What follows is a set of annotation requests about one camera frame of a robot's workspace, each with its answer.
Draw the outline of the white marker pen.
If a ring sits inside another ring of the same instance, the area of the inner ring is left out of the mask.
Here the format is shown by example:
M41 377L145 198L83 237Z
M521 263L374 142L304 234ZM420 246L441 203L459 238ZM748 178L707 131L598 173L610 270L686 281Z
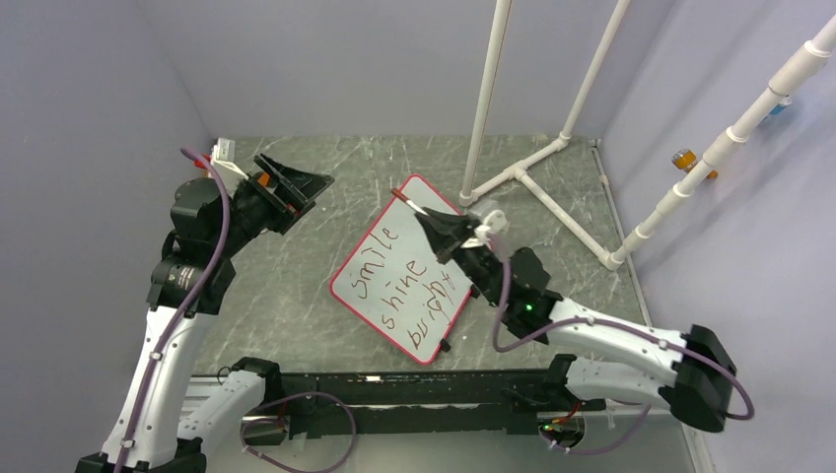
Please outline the white marker pen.
M395 197L395 198L396 198L397 200L401 201L402 203L404 203L404 204L405 204L407 207L409 207L409 208L410 208L410 209L411 209L411 210L412 210L415 214L417 214L417 215L424 215L424 216L428 216L428 213L427 213L427 212L426 212L426 211L425 211L422 207L420 207L420 206L418 206L416 203L414 203L414 202L413 202L413 201L412 201L409 197L407 197L407 196L406 196L403 192L402 192L402 194L403 194L403 196L404 196L404 199L403 199L403 200L399 200L399 199L397 199L396 197Z

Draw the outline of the red framed whiteboard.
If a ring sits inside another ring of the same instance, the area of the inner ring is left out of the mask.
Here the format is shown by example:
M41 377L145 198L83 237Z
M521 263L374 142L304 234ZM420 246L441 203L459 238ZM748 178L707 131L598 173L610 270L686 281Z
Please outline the red framed whiteboard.
M443 350L471 295L452 262L437 262L413 210L395 196L330 281L332 296L414 362Z

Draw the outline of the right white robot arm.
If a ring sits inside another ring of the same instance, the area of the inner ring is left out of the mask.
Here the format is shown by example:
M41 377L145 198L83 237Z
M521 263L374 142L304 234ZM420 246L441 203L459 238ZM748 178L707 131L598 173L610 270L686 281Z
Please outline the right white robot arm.
M497 310L491 333L496 351L537 342L604 357L556 356L542 385L552 407L598 399L647 404L708 433L721 432L728 420L752 418L732 358L710 328L666 330L595 311L549 290L550 276L534 251L507 253L487 220L427 207L416 208L415 218L437 260L454 263L475 294Z

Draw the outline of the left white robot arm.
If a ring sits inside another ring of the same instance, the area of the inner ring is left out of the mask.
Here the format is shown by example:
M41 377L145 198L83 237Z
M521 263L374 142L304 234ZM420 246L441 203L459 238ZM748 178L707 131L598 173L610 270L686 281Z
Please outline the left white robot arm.
M247 413L281 405L278 364L245 357L197 409L182 411L198 353L236 275L233 257L265 232L289 231L333 183L264 155L255 162L256 173L231 176L209 166L175 191L135 373L109 436L78 461L78 471L203 472Z

